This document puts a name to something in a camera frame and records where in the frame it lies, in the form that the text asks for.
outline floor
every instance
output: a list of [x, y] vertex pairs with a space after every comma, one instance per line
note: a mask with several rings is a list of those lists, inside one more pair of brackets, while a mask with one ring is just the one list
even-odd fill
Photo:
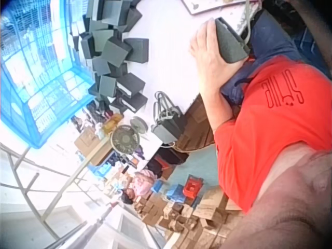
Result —
[[189, 174], [204, 179], [200, 196], [209, 187], [218, 185], [217, 156], [214, 144], [190, 153], [184, 164], [176, 166], [173, 174], [168, 179], [168, 184], [185, 185]]

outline hand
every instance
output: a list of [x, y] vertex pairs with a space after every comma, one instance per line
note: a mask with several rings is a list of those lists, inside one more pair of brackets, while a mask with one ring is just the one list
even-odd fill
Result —
[[200, 27], [190, 41], [189, 51], [196, 58], [201, 94], [219, 92], [247, 59], [228, 64], [220, 56], [214, 19]]

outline person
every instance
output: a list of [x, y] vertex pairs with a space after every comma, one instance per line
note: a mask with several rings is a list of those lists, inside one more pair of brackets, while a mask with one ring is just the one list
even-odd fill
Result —
[[[327, 162], [321, 165], [310, 160], [332, 149], [331, 82], [303, 63], [294, 42], [265, 10], [255, 18], [250, 42], [255, 62], [226, 63], [219, 54], [213, 19], [204, 23], [190, 42], [214, 132], [219, 184], [245, 213], [257, 205], [250, 217], [260, 217], [264, 224], [260, 219], [252, 224], [248, 218], [246, 224], [252, 232], [289, 219], [288, 229], [281, 224], [288, 234], [306, 226], [310, 231], [303, 228], [302, 235], [314, 232], [317, 238], [325, 238], [322, 229], [332, 225], [327, 211], [331, 157], [325, 155]], [[236, 120], [233, 104], [241, 104]], [[307, 164], [296, 167], [305, 159]], [[317, 207], [316, 213], [314, 207], [320, 204], [324, 205]], [[243, 240], [234, 244], [242, 247], [229, 248], [260, 248], [259, 244], [250, 247], [245, 243], [250, 239], [239, 234]], [[274, 239], [271, 248], [309, 248], [280, 246], [277, 238], [267, 238], [263, 232], [256, 235], [261, 241]]]
[[121, 200], [124, 204], [133, 204], [135, 198], [144, 196], [151, 190], [155, 181], [162, 175], [161, 164], [152, 158], [147, 164], [147, 168], [140, 172], [135, 172], [135, 177], [128, 188], [122, 190]]

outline blue jeans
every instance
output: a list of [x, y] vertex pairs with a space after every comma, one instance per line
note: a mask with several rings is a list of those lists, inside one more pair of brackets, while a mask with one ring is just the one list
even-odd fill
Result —
[[[250, 43], [253, 47], [253, 52], [256, 57], [254, 62], [246, 62], [235, 74], [234, 76], [221, 88], [221, 93], [226, 97], [231, 105], [239, 105], [243, 101], [243, 91], [241, 83], [250, 83], [252, 78], [249, 78], [257, 69], [264, 65], [269, 60], [276, 56], [284, 55], [293, 61], [306, 62], [315, 66], [322, 71], [322, 57], [318, 51], [315, 49], [315, 54], [311, 53], [311, 59], [305, 59], [310, 53], [305, 53], [303, 35], [299, 35], [295, 42], [294, 40], [282, 29], [279, 23], [274, 19], [274, 17], [269, 14], [266, 10], [263, 10], [259, 16], [257, 22], [252, 28], [252, 33], [250, 37]], [[299, 52], [295, 43], [301, 45], [302, 51]]]

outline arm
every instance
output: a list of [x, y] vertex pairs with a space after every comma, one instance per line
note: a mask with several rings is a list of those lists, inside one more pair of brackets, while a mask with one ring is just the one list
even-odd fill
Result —
[[135, 176], [151, 184], [155, 183], [155, 181], [151, 177], [143, 175], [140, 172], [135, 172]]
[[300, 14], [332, 72], [332, 32], [320, 13], [308, 0], [287, 0]]
[[196, 58], [200, 93], [213, 133], [233, 118], [233, 112], [220, 88], [236, 73], [245, 60], [228, 64], [220, 56], [215, 20], [203, 24], [191, 39], [190, 53]]

